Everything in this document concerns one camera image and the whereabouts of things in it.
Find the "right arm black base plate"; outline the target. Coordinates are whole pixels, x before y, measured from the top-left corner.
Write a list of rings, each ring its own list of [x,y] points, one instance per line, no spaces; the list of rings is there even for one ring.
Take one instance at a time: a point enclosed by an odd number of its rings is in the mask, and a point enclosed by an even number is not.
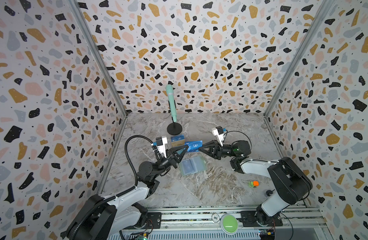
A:
[[[267,216],[264,212],[241,211],[240,222],[244,227],[282,227],[283,222],[279,214],[272,217]]]

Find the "blue VIP credit card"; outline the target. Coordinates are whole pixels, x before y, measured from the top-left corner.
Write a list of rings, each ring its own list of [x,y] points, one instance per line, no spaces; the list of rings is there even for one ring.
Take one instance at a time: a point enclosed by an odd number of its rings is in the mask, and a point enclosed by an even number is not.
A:
[[[199,148],[202,147],[202,141],[189,141],[184,143],[186,146],[188,146],[187,152],[188,153],[194,153],[198,152]]]

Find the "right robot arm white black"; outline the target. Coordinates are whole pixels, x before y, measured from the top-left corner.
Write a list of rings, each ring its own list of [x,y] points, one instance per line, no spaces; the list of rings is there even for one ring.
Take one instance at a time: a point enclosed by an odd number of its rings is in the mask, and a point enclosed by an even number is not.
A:
[[[284,157],[278,161],[249,159],[251,146],[248,141],[236,141],[231,145],[211,141],[198,150],[216,160],[231,157],[230,165],[237,173],[255,174],[272,180],[274,193],[256,208],[255,220],[261,225],[267,225],[285,208],[308,197],[312,190],[311,181],[291,158]]]

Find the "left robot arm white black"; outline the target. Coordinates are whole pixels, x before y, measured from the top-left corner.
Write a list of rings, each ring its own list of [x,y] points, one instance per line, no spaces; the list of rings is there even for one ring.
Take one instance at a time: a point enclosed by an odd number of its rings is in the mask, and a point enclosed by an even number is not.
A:
[[[150,197],[158,188],[158,177],[164,176],[172,167],[177,168],[188,146],[174,147],[153,163],[142,162],[137,172],[138,184],[119,194],[90,197],[79,211],[61,238],[69,240],[105,240],[125,228],[142,228],[148,211],[140,201]]]

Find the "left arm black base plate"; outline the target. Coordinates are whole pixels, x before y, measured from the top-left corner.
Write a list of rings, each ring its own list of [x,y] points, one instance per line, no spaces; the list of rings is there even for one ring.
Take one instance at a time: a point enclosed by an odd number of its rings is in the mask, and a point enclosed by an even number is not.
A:
[[[126,227],[126,230],[155,230],[160,229],[162,223],[162,213],[161,212],[148,212],[146,215],[141,216],[136,225]]]

